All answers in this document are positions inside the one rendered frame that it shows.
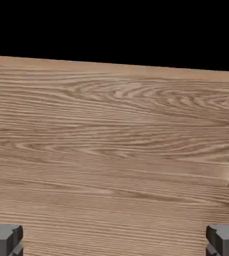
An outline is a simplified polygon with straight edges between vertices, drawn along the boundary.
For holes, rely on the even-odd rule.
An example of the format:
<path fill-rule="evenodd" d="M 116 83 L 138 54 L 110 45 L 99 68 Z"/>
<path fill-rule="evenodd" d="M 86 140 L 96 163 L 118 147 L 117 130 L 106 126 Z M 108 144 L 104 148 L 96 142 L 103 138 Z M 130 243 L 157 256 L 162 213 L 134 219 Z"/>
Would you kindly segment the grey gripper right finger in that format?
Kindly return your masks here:
<path fill-rule="evenodd" d="M 206 227 L 205 256 L 229 256 L 229 225 L 210 224 Z"/>

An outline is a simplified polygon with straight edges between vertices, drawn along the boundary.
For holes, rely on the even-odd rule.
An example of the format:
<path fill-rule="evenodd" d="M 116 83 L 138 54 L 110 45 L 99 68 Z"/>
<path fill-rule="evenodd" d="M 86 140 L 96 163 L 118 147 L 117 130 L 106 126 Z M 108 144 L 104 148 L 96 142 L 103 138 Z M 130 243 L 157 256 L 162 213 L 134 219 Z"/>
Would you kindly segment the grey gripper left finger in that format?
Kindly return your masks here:
<path fill-rule="evenodd" d="M 0 224 L 0 256 L 24 256 L 21 225 Z"/>

